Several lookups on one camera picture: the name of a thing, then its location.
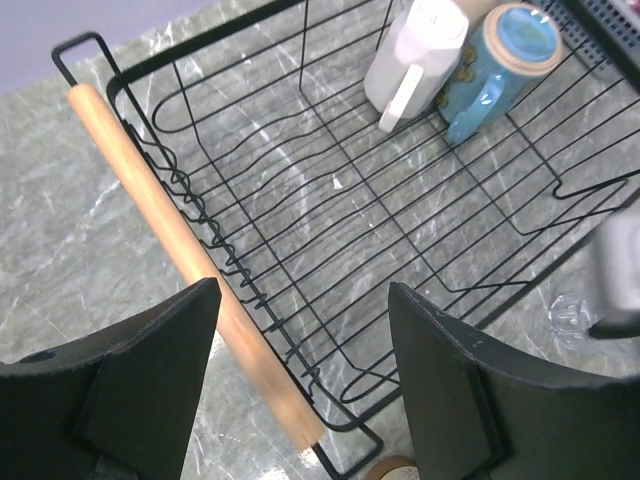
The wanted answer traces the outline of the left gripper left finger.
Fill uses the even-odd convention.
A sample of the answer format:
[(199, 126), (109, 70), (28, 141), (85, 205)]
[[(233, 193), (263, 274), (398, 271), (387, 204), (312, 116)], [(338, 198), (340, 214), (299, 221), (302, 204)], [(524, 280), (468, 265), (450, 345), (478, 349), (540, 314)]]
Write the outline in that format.
[(177, 479), (221, 305), (206, 278), (1, 367), (5, 479)]

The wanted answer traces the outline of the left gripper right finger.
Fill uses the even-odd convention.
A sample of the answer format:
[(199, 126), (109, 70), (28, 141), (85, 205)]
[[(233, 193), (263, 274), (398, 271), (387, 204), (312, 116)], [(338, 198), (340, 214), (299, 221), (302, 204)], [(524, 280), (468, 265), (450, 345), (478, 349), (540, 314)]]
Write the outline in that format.
[(423, 479), (635, 479), (639, 381), (520, 351), (392, 283), (401, 393)]

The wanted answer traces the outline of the beige mug white inside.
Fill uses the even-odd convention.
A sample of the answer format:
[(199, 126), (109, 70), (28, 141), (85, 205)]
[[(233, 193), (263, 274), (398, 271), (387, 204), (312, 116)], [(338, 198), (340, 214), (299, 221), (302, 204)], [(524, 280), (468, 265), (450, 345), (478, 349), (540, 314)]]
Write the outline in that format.
[(610, 215), (591, 240), (593, 285), (601, 318), (624, 325), (639, 316), (639, 214)]

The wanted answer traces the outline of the white faceted mug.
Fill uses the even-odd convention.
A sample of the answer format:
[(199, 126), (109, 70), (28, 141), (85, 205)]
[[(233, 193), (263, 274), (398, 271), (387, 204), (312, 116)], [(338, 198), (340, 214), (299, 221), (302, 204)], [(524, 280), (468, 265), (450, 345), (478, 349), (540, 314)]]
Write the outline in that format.
[(378, 128), (420, 115), (457, 66), (469, 28), (453, 1), (414, 1), (392, 22), (365, 75)]

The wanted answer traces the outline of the blue butterfly mug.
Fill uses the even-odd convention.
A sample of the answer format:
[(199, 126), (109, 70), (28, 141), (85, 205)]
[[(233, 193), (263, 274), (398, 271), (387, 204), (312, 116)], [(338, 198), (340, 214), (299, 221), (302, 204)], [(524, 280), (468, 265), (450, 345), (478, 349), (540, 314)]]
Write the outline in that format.
[(562, 58), (559, 29), (541, 7), (520, 2), (491, 10), (436, 96), (438, 111), (448, 123), (446, 142), (460, 144), (506, 114)]

